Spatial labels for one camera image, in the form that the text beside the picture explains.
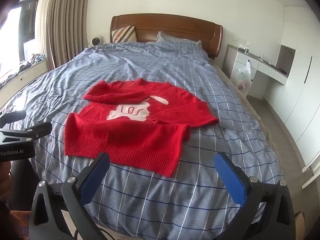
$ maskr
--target plaid bedsheet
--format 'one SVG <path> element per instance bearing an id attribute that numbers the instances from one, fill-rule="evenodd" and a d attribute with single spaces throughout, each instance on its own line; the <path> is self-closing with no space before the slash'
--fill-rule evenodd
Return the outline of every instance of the plaid bedsheet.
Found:
<path id="1" fill-rule="evenodd" d="M 217 152 L 227 153 L 248 176 L 263 182 L 277 183 L 282 172 L 259 124 L 235 91 L 218 78 L 207 54 L 197 45 L 115 43 L 85 49 L 6 105 L 5 112 L 27 111 L 23 121 L 8 127 L 23 129 L 52 122 L 52 133 L 36 143 L 36 157 L 30 161 L 41 179 L 65 181 L 92 162 L 64 156 L 63 128 L 68 114 L 88 104 L 82 97 L 95 83 L 140 77 L 169 81 L 190 91 L 208 103 L 220 124 L 192 130 L 172 178 L 112 163 L 86 209 L 96 223 L 146 240 L 214 239 L 239 209 L 214 168 Z M 261 205 L 256 220 L 262 209 Z"/>

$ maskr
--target baseboard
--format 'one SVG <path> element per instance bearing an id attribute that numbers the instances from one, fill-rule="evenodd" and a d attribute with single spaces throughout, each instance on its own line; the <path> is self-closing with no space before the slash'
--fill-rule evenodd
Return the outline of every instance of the baseboard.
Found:
<path id="1" fill-rule="evenodd" d="M 292 138 L 289 130 L 287 129 L 287 127 L 285 126 L 285 124 L 282 122 L 281 118 L 278 116 L 278 114 L 276 113 L 276 111 L 272 108 L 272 106 L 268 103 L 268 101 L 265 100 L 265 98 L 262 99 L 263 104 L 268 108 L 268 110 L 272 113 L 272 115 L 274 116 L 274 118 L 276 119 L 276 121 L 278 122 L 278 124 L 280 125 L 281 129 L 283 130 L 284 134 L 286 135 L 286 137 L 288 138 L 294 153 L 296 154 L 299 164 L 301 166 L 301 169 L 305 168 L 305 163 L 303 161 L 302 155 L 299 151 L 299 148 L 297 147 L 297 144 L 295 143 L 294 139 Z"/>

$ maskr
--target blue gripper pad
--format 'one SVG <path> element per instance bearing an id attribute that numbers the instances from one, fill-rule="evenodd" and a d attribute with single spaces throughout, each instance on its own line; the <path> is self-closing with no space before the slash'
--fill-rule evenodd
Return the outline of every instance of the blue gripper pad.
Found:
<path id="1" fill-rule="evenodd" d="M 250 184 L 247 181 L 248 177 L 239 167 L 236 167 L 231 162 L 227 155 L 222 153 L 218 153 L 215 156 L 214 166 L 230 193 L 233 202 L 243 206 L 247 193 L 250 190 Z"/>
<path id="2" fill-rule="evenodd" d="M 81 205 L 89 204 L 92 201 L 94 194 L 98 190 L 109 167 L 109 155 L 107 153 L 100 153 L 90 166 L 85 167 L 81 171 L 81 173 L 84 172 L 84 175 L 86 176 L 79 187 L 79 203 Z"/>

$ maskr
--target gray pillow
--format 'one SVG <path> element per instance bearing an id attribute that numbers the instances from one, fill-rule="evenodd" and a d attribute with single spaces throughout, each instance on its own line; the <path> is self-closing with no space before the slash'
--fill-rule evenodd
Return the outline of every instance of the gray pillow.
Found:
<path id="1" fill-rule="evenodd" d="M 187 39 L 176 38 L 176 37 L 173 37 L 171 35 L 168 35 L 168 34 L 162 32 L 162 31 L 158 32 L 158 36 L 157 36 L 156 42 L 158 42 L 158 41 L 173 41 L 173 42 L 193 43 L 193 44 L 198 45 L 200 48 L 202 48 L 201 47 L 201 41 L 191 41 L 191 40 L 187 40 Z"/>

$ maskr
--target wooden headboard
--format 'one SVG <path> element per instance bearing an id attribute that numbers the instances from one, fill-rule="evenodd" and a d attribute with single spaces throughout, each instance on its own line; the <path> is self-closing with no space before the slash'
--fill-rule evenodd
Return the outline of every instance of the wooden headboard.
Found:
<path id="1" fill-rule="evenodd" d="M 110 41 L 112 41 L 112 31 L 129 25 L 135 26 L 138 42 L 155 41 L 158 32 L 164 31 L 177 38 L 201 41 L 202 48 L 211 58 L 217 57 L 221 48 L 223 33 L 221 25 L 181 15 L 160 13 L 114 16 L 110 26 Z"/>

